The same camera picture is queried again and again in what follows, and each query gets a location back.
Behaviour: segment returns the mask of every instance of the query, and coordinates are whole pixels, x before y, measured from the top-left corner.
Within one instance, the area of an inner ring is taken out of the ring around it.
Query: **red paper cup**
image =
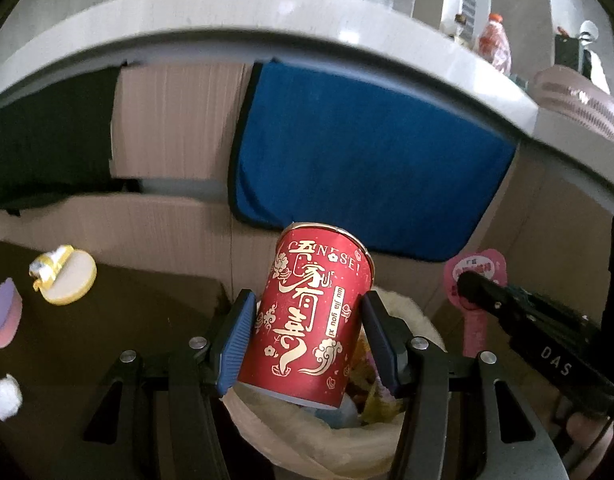
[[[238,380],[279,399],[337,409],[373,261],[348,232],[292,224],[280,235]]]

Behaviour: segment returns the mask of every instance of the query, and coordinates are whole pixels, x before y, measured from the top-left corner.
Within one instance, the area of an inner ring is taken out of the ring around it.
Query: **plastic bottle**
[[[478,53],[498,72],[505,75],[511,72],[511,49],[500,14],[489,15],[489,22],[478,41]]]

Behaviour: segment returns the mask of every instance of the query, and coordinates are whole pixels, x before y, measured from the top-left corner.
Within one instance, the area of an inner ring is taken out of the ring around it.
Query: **dark brown table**
[[[216,280],[98,264],[91,290],[67,306],[32,288],[29,263],[38,251],[0,242],[0,283],[11,277],[23,299],[18,332],[0,349],[0,379],[21,385],[18,414],[0,421],[0,449],[33,479],[51,468],[98,381],[119,355],[171,351],[202,335],[228,301]]]

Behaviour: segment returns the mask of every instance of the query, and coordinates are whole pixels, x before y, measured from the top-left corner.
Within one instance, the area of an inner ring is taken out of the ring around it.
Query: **blue cloth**
[[[263,65],[238,129],[238,218],[333,224],[370,250],[432,262],[464,247],[515,151],[420,98],[276,62]]]

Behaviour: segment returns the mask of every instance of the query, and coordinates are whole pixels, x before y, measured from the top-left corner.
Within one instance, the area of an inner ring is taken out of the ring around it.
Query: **metal screw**
[[[201,350],[207,346],[207,340],[202,336],[193,337],[189,340],[189,346],[194,350]]]
[[[488,365],[492,365],[496,361],[498,361],[496,354],[494,354],[493,352],[486,351],[486,350],[482,352],[482,354],[480,354],[480,359],[482,360],[482,362],[487,363]]]
[[[123,363],[131,363],[136,358],[136,352],[134,350],[125,350],[120,354],[120,361]]]
[[[416,350],[427,350],[429,348],[429,341],[424,337],[415,337],[411,340],[411,346]]]

